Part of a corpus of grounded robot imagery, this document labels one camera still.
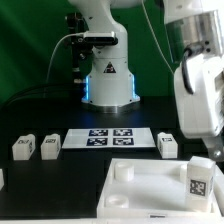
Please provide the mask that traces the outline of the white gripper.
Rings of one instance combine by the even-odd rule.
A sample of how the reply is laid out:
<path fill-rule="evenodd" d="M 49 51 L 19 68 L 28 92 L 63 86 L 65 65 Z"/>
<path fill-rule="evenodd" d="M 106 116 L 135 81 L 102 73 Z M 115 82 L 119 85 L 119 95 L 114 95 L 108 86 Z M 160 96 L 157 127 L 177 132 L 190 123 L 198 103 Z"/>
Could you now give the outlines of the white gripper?
<path fill-rule="evenodd" d="M 174 73 L 180 129 L 186 138 L 209 137 L 203 140 L 209 158 L 223 162 L 224 143 L 218 134 L 224 127 L 224 62 L 219 56 L 200 54 L 187 60 L 187 70 L 192 94 L 186 91 L 181 67 Z"/>

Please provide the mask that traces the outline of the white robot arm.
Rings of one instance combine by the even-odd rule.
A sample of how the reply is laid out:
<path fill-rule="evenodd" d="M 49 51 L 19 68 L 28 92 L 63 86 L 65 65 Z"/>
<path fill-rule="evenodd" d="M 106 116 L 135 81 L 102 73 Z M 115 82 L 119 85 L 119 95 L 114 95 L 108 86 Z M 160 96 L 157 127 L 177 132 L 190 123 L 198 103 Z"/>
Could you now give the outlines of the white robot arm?
<path fill-rule="evenodd" d="M 128 69 L 128 36 L 111 10 L 144 0 L 68 0 L 87 23 L 82 40 L 93 46 L 83 102 L 117 111 L 139 100 Z M 185 137 L 203 140 L 209 157 L 224 161 L 224 0 L 162 0 L 174 73 L 179 124 Z"/>

